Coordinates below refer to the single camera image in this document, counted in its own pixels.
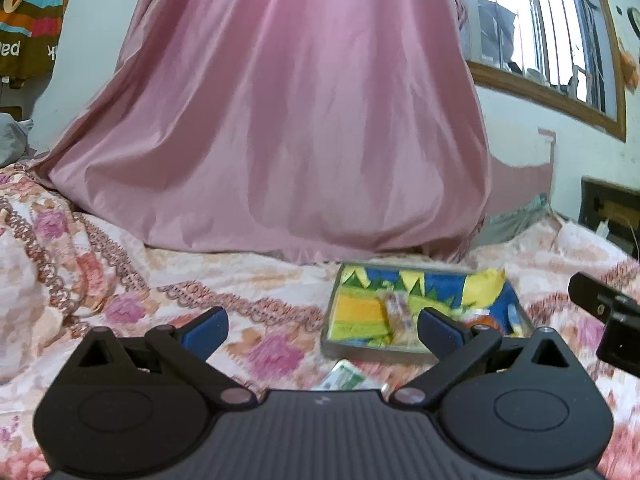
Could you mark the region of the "clear biscuit packet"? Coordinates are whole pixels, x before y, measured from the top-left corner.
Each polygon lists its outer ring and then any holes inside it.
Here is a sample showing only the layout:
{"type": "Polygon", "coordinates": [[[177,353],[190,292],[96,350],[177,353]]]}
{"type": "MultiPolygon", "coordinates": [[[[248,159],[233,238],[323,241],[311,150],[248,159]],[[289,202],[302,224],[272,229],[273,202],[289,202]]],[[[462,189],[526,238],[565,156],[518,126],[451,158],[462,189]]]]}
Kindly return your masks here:
{"type": "Polygon", "coordinates": [[[408,294],[400,290],[381,290],[385,318],[390,329],[390,343],[396,347],[416,348],[419,344],[416,320],[408,303],[408,294]]]}

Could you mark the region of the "grey tray with colourful lining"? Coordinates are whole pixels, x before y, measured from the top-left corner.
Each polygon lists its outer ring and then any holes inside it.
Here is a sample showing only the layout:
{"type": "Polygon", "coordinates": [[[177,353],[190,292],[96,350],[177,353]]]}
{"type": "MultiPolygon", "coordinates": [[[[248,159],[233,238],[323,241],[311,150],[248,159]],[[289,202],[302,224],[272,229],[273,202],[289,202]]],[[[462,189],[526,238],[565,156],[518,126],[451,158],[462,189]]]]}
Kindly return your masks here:
{"type": "Polygon", "coordinates": [[[416,331],[420,312],[433,308],[466,327],[485,324],[512,337],[533,333],[532,321],[501,270],[466,272],[346,262],[337,271],[322,328],[324,356],[385,364],[431,362],[431,352],[420,340],[416,348],[390,343],[385,310],[378,298],[381,290],[408,294],[416,331]]]}

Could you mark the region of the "green white snack packet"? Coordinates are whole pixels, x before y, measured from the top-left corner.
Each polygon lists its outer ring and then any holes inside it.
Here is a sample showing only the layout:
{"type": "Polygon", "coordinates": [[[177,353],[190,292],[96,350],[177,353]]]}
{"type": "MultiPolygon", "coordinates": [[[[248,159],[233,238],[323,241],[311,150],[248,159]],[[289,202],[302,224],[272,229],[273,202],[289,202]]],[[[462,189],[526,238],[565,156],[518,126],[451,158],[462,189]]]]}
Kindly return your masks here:
{"type": "Polygon", "coordinates": [[[324,376],[314,391],[352,391],[378,390],[386,393],[388,385],[385,382],[369,377],[361,368],[347,360],[338,361],[329,374],[324,376]]]}

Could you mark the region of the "dark wooden headboard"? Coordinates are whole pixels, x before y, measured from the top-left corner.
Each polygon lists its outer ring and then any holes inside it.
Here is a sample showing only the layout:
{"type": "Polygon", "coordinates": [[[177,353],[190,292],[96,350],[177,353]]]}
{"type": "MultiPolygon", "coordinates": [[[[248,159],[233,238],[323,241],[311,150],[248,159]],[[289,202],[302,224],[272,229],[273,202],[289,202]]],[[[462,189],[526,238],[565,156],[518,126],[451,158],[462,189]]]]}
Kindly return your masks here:
{"type": "Polygon", "coordinates": [[[578,221],[599,232],[632,258],[639,258],[639,191],[636,188],[582,178],[578,221]]]}

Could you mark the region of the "floral pink bedsheet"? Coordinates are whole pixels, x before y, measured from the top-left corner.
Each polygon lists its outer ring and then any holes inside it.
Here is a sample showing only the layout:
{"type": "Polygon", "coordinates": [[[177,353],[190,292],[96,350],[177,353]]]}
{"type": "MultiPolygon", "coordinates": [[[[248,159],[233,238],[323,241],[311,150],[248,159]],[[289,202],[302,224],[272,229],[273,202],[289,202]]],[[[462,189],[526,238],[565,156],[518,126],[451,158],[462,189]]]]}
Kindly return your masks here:
{"type": "MultiPolygon", "coordinates": [[[[598,360],[603,327],[567,295],[585,272],[631,297],[639,266],[575,223],[550,217],[510,242],[480,246],[466,270],[498,269],[537,325],[557,330],[608,401],[615,420],[600,471],[639,474],[639,383],[598,360]]],[[[1,173],[1,474],[48,473],[32,432],[43,393],[85,332],[98,325],[120,336],[186,324],[224,307],[230,337],[213,364],[255,391],[309,389],[333,362],[320,333],[337,274],[334,263],[296,266],[254,254],[186,254],[149,248],[126,231],[83,214],[40,186],[20,166],[1,173]]]]}

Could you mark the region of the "grey cloth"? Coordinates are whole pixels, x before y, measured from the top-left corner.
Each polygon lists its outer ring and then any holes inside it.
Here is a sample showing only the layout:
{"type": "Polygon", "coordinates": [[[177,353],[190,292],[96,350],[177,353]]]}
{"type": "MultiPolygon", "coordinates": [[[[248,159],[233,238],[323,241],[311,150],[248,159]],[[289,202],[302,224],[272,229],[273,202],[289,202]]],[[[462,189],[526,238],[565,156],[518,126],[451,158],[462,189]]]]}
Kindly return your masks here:
{"type": "Polygon", "coordinates": [[[508,242],[552,213],[548,196],[538,194],[528,204],[504,214],[488,218],[473,238],[471,247],[497,245],[508,242]]]}

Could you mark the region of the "pink satin curtain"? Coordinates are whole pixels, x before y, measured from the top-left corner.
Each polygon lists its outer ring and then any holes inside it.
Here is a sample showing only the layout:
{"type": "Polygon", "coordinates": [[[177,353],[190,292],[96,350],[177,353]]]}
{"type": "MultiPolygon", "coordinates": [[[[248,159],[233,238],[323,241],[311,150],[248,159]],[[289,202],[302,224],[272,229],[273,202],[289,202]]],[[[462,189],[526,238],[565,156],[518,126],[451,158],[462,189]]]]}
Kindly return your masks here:
{"type": "Polygon", "coordinates": [[[491,189],[454,0],[139,0],[32,173],[179,252],[464,252],[491,189]]]}

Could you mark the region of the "colourful hanging bag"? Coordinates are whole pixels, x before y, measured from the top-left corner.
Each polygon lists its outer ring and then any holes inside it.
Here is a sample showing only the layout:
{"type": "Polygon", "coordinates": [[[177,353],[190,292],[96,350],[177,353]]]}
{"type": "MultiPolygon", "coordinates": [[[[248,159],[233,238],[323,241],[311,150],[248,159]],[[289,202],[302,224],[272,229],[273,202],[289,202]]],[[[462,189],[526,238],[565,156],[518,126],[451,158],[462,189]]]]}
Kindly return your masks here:
{"type": "Polygon", "coordinates": [[[1,0],[1,81],[17,89],[49,76],[70,0],[1,0]]]}

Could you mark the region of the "wooden window frame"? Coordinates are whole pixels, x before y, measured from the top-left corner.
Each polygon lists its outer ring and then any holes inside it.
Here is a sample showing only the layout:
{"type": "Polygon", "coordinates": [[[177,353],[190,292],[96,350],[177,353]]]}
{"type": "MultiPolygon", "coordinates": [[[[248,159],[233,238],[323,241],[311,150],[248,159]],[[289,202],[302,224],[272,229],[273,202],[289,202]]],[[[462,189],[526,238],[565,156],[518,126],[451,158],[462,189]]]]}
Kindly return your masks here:
{"type": "Polygon", "coordinates": [[[463,47],[477,84],[626,139],[625,89],[608,0],[463,1],[463,47]]]}

